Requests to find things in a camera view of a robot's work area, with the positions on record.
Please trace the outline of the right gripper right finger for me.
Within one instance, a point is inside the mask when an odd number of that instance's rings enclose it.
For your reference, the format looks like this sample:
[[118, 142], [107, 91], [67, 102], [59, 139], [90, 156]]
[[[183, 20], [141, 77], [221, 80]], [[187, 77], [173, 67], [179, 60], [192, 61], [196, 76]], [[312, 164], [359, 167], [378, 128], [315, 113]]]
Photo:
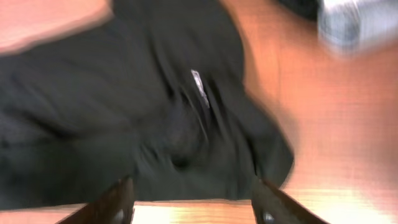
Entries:
[[328, 224], [266, 180], [254, 181], [251, 206], [257, 224]]

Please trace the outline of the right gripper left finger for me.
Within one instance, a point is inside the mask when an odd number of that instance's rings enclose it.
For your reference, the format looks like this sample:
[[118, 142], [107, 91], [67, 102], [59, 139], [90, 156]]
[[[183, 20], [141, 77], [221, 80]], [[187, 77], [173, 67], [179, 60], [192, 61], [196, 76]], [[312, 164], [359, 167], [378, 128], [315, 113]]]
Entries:
[[86, 204], [57, 224], [131, 224], [133, 206], [133, 181], [130, 177], [125, 177], [98, 200]]

